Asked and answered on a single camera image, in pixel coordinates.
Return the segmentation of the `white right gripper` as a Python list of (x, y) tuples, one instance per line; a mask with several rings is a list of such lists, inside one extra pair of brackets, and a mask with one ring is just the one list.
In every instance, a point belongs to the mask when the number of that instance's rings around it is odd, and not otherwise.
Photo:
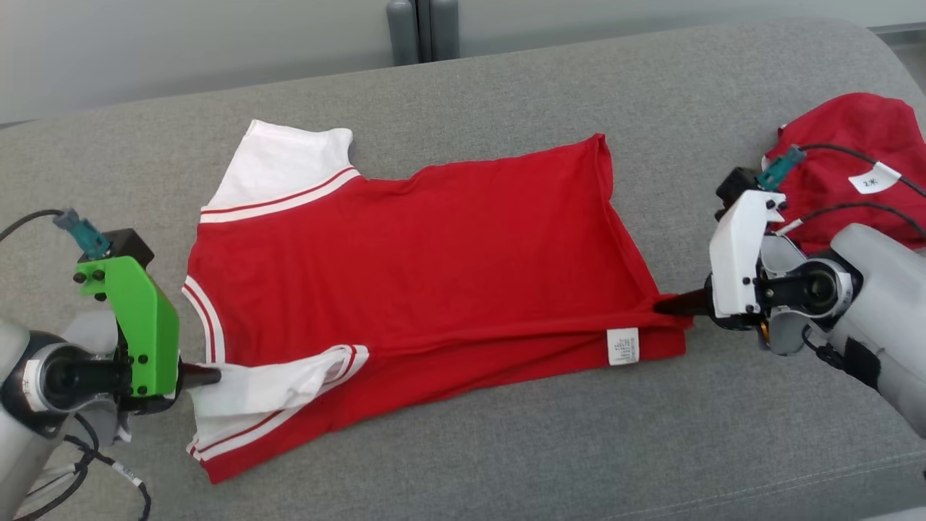
[(784, 221), (778, 208), (785, 202), (781, 192), (742, 192), (722, 214), (709, 242), (709, 288), (659, 300), (655, 313), (709, 316), (722, 329), (766, 331), (755, 280), (768, 225)]

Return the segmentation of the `grey partition post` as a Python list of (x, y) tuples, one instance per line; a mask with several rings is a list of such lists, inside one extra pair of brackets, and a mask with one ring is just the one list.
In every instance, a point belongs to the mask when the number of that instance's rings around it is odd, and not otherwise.
[(394, 65), (460, 57), (459, 0), (389, 0), (385, 11)]

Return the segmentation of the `red white lettered jersey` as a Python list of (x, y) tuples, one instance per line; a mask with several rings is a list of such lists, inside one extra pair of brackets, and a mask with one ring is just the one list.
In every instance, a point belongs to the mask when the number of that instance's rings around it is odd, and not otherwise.
[(603, 133), (399, 180), (352, 142), (254, 121), (200, 211), (182, 293), (221, 382), (191, 391), (187, 452), (212, 483), (407, 407), (686, 352)]

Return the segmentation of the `grey fabric sofa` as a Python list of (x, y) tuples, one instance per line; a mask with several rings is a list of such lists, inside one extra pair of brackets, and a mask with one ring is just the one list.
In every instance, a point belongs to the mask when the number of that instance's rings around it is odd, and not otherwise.
[[(841, 93), (926, 95), (882, 39), (783, 19), (162, 98), (0, 130), (0, 228), (76, 208), (134, 227), (182, 317), (195, 224), (252, 119), (347, 127), (361, 174), (513, 157), (605, 133), (613, 203), (659, 287), (708, 270), (715, 186), (778, 126)], [(151, 521), (807, 521), (926, 507), (926, 442), (872, 389), (803, 352), (761, 352), (708, 321), (685, 356), (486, 389), (324, 436), (213, 486), (185, 446), (192, 407), (112, 449)]]

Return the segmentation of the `red shorts with white stripe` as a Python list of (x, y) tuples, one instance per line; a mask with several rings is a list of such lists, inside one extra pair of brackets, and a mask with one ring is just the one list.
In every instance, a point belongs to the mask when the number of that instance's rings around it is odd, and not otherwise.
[(794, 145), (807, 155), (780, 185), (783, 216), (820, 211), (788, 234), (801, 251), (826, 250), (854, 222), (926, 250), (926, 139), (905, 102), (875, 93), (833, 98), (778, 128), (762, 165)]

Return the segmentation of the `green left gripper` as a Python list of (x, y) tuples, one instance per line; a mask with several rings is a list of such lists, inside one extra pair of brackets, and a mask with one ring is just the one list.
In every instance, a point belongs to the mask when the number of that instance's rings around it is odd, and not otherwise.
[[(74, 364), (75, 388), (115, 399), (118, 410), (151, 415), (174, 402), (179, 377), (179, 318), (175, 307), (149, 276), (151, 255), (81, 258), (76, 267), (80, 293), (106, 299), (115, 316), (112, 356)], [(181, 365), (181, 389), (221, 382), (221, 370)]]

